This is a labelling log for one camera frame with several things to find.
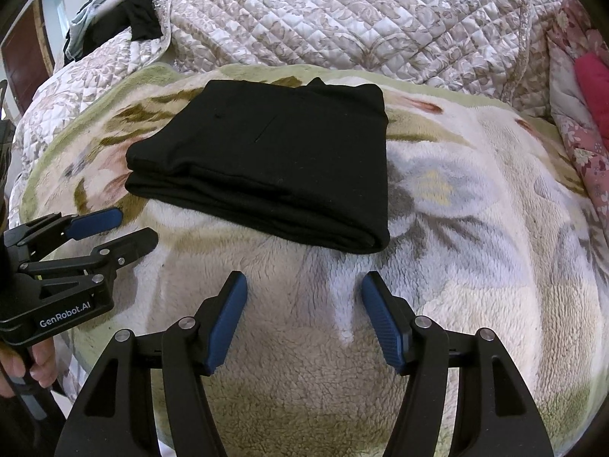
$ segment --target black clothing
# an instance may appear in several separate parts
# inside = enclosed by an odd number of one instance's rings
[[[389,243],[387,116],[376,85],[210,81],[127,151],[125,187],[302,244]]]
[[[84,33],[82,59],[131,26],[132,41],[163,35],[152,0],[127,0],[89,26]]]

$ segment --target human hand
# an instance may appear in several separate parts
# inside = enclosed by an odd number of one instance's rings
[[[42,388],[50,387],[57,379],[57,364],[55,362],[55,344],[53,338],[43,340],[32,347],[34,365],[30,369],[32,378],[40,383]],[[13,349],[0,342],[0,363],[6,374],[22,378],[26,374],[23,360]],[[13,390],[0,373],[0,396],[14,396]]]

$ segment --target red cushion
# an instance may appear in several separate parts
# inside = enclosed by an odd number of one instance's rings
[[[577,82],[609,150],[609,68],[594,53],[575,60]]]

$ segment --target fleece blanket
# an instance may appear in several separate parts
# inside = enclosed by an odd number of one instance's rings
[[[171,120],[207,81],[285,87],[320,77],[375,83],[387,131],[389,230],[384,251],[355,256],[284,241],[127,193],[125,152]],[[142,227],[156,250],[120,271],[116,307],[70,331],[88,370],[120,328],[159,331],[245,273],[249,300],[226,363],[203,383],[227,453],[380,456],[406,380],[385,365],[361,304],[365,272],[447,329],[494,329],[547,425],[556,455],[580,436],[607,393],[609,250],[556,128],[496,100],[312,66],[225,66],[180,75],[156,64],[123,81],[49,146],[32,172],[24,221],[52,211],[120,206],[124,224],[70,242],[54,257]],[[437,456],[448,454],[457,374]],[[162,384],[155,403],[162,440]]]

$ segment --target pile of clothes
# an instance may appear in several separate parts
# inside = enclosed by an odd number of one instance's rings
[[[81,60],[127,27],[133,41],[163,35],[153,0],[89,0],[70,22],[64,63]]]

